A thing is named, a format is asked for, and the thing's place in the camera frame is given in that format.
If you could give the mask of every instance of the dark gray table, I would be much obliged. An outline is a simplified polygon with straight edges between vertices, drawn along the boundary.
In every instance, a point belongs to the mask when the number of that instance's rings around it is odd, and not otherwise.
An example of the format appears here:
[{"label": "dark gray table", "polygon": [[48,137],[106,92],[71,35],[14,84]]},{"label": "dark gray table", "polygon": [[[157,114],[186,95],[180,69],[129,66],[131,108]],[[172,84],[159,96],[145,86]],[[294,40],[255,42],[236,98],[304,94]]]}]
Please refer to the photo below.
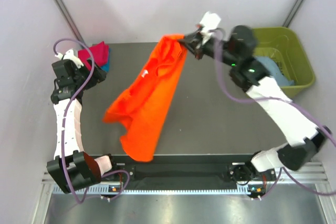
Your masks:
[{"label": "dark gray table", "polygon": [[[105,110],[137,77],[155,43],[111,44],[107,79],[85,92],[81,115],[83,146],[89,154],[123,154],[119,124],[105,124]],[[229,79],[229,91],[245,98]],[[220,90],[214,62],[189,55],[161,133],[157,154],[247,154],[285,142],[258,104],[239,104]]]}]

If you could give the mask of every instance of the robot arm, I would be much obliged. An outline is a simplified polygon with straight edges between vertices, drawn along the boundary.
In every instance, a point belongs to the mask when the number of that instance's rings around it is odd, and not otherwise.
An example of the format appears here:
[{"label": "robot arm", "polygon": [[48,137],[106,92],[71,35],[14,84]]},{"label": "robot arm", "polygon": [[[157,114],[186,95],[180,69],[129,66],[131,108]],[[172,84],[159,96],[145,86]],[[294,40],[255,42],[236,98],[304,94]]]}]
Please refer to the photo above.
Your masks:
[{"label": "robot arm", "polygon": [[[71,102],[66,116],[66,124],[63,127],[64,111],[70,102],[70,98],[86,80],[89,70],[80,61],[77,52],[73,49],[67,51],[64,55],[58,54],[56,57],[60,60],[52,64],[56,79],[54,80],[55,88],[51,95],[51,101],[54,104],[57,118],[57,145],[54,160],[47,163],[47,170],[62,191],[69,193],[70,189],[61,164],[62,131],[64,131],[65,136],[66,165],[75,190],[100,183],[101,176],[112,168],[112,163],[110,155],[94,159],[83,150],[80,133],[83,92],[80,92]],[[105,78],[106,73],[95,65],[93,76],[85,86],[85,90],[95,86]]]},{"label": "robot arm", "polygon": [[[204,28],[201,24],[196,32],[186,35],[180,43],[197,59],[202,59],[204,55],[215,58],[215,39],[207,37],[204,43]],[[220,60],[232,67],[229,72],[232,81],[258,102],[279,126],[287,141],[286,144],[252,155],[244,165],[245,170],[248,168],[253,177],[272,168],[285,166],[291,170],[300,169],[316,155],[327,138],[321,129],[291,105],[292,101],[282,92],[269,71],[253,57],[258,41],[250,28],[236,26],[229,40],[221,42],[223,50]],[[280,98],[286,102],[267,98]]]}]

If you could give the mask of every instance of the cable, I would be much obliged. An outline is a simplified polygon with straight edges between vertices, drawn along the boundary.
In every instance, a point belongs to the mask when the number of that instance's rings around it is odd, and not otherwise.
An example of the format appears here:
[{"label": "cable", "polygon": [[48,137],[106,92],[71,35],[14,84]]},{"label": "cable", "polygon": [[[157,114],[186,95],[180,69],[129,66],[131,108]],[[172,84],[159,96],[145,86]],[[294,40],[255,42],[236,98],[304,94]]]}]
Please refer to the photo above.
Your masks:
[{"label": "cable", "polygon": [[279,182],[279,179],[280,179],[280,177],[281,177],[281,173],[282,173],[282,168],[280,168],[278,177],[276,178],[276,180],[274,181],[274,183],[271,185],[271,187],[269,188],[269,190],[268,190],[267,192],[265,192],[265,194],[264,194],[261,198],[266,197],[267,195],[269,195],[269,194],[271,193],[271,191],[274,190],[275,186],[276,186],[277,183]]},{"label": "cable", "polygon": [[[217,36],[214,36],[215,38],[215,43],[214,43],[214,61],[215,61],[215,69],[216,69],[216,77],[217,77],[217,81],[219,84],[219,87],[221,88],[221,90],[223,91],[224,94],[226,94],[227,97],[229,97],[231,100],[238,102],[238,103],[243,103],[243,104],[250,104],[250,103],[254,103],[257,101],[268,101],[268,100],[277,100],[277,101],[281,101],[281,102],[285,102],[287,104],[290,104],[291,106],[293,106],[294,108],[296,108],[298,111],[300,111],[306,118],[308,118],[311,122],[313,122],[314,124],[316,124],[318,126],[318,128],[324,133],[324,135],[330,139],[330,141],[332,142],[332,144],[336,147],[336,140],[333,138],[333,136],[324,128],[324,126],[317,120],[315,119],[308,111],[306,111],[304,108],[302,108],[301,106],[293,103],[293,102],[287,102],[286,100],[283,100],[281,98],[277,98],[277,97],[264,97],[264,98],[258,98],[258,99],[239,99],[236,98],[234,96],[232,96],[225,85],[224,79],[223,79],[223,68],[222,68],[222,61],[221,61],[221,57],[222,57],[222,50],[223,50],[223,44],[222,44],[222,39],[224,37],[224,33],[222,30],[219,29],[215,29],[215,30],[211,30],[212,32],[214,32],[215,34],[217,34],[218,31],[221,32],[221,37],[217,38]],[[332,196],[332,195],[336,195],[336,191],[324,194],[324,193],[319,193],[318,191],[312,190],[308,187],[306,187],[305,185],[301,184],[300,182],[298,182],[296,179],[294,179],[291,175],[289,176],[298,186],[300,186],[301,188],[306,189],[307,191],[314,193],[316,195],[321,195],[321,196]]]},{"label": "cable", "polygon": [[[73,94],[73,96],[70,98],[70,101],[69,103],[67,104],[65,110],[64,110],[64,114],[63,114],[63,120],[62,120],[62,128],[64,129],[65,128],[65,122],[66,122],[66,117],[67,117],[67,113],[68,113],[68,110],[69,110],[69,107],[71,105],[71,103],[75,100],[76,96],[84,89],[84,87],[86,86],[86,84],[88,84],[88,82],[90,81],[92,75],[93,75],[93,72],[95,70],[94,66],[95,66],[95,59],[93,57],[93,54],[91,52],[91,50],[88,48],[87,45],[85,45],[83,42],[79,41],[79,40],[76,40],[76,39],[72,39],[72,38],[63,38],[63,39],[59,39],[58,41],[55,42],[54,46],[53,46],[53,50],[54,50],[54,53],[57,55],[58,52],[56,51],[56,47],[57,45],[62,42],[62,41],[73,41],[73,42],[76,42],[78,44],[80,44],[81,46],[83,46],[86,51],[89,53],[90,55],[90,59],[91,59],[91,62],[92,62],[92,67],[91,67],[91,70],[90,70],[90,73],[87,77],[87,79],[84,81],[84,83],[79,87],[79,89]],[[62,162],[62,168],[63,168],[63,171],[64,171],[64,175],[65,175],[65,179],[68,183],[68,186],[69,186],[69,189],[72,193],[72,195],[74,196],[77,204],[82,204],[86,198],[86,194],[88,192],[88,188],[86,188],[85,192],[84,192],[84,195],[83,195],[83,198],[80,200],[75,192],[75,189],[71,183],[71,179],[69,177],[69,173],[68,173],[68,170],[67,170],[67,165],[66,165],[66,161],[65,161],[65,130],[62,130],[61,132],[61,154],[62,154],[62,157],[61,157],[61,162]],[[103,174],[103,178],[104,177],[107,177],[107,176],[110,176],[110,175],[113,175],[115,173],[126,173],[127,175],[127,181],[125,183],[125,186],[119,191],[119,193],[114,197],[114,199],[118,198],[120,196],[120,194],[123,192],[123,189],[127,186],[128,182],[129,182],[129,179],[130,179],[130,175],[129,173],[126,171],[126,170],[115,170],[113,172],[110,172],[110,173],[106,173],[106,174]]]},{"label": "cable", "polygon": [[285,173],[287,174],[288,177],[290,177],[291,180],[293,180],[299,187],[303,188],[304,190],[307,190],[309,192],[311,192],[312,194],[316,194],[319,196],[334,196],[336,195],[336,191],[332,191],[330,193],[321,193],[319,191],[315,191],[311,188],[309,188],[308,186],[303,185],[302,183],[298,182],[288,171],[287,169],[283,168],[283,170],[285,171]]},{"label": "cable", "polygon": [[267,187],[267,179],[266,179],[265,174],[263,174],[263,181],[262,181],[262,184],[264,185],[264,188],[266,189],[266,187]]}]

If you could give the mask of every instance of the white wall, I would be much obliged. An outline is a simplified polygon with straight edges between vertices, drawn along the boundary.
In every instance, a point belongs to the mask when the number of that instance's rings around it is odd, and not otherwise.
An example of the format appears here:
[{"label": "white wall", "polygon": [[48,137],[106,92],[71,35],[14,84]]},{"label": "white wall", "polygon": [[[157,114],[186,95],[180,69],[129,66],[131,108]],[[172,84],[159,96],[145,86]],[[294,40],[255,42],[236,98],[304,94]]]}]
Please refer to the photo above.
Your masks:
[{"label": "white wall", "polygon": [[295,0],[64,0],[87,42],[153,42],[187,33],[211,10],[221,26],[280,26]]},{"label": "white wall", "polygon": [[[306,0],[290,26],[307,52],[316,84],[297,98],[336,136],[336,4],[335,0]],[[336,148],[329,142],[319,158],[336,189]]]},{"label": "white wall", "polygon": [[0,223],[27,224],[56,146],[52,45],[72,33],[53,0],[0,8]]}]

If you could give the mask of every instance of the green basket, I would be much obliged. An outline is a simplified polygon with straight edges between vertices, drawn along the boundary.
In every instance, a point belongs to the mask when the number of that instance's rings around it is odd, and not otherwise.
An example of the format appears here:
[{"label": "green basket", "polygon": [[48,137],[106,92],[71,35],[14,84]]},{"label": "green basket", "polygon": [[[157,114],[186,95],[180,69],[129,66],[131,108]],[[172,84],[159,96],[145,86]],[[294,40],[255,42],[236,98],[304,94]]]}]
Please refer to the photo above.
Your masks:
[{"label": "green basket", "polygon": [[303,89],[315,82],[315,75],[307,55],[296,34],[286,27],[255,28],[259,44],[255,56],[271,58],[288,80],[294,80],[294,86],[281,87],[289,97],[295,97]]}]

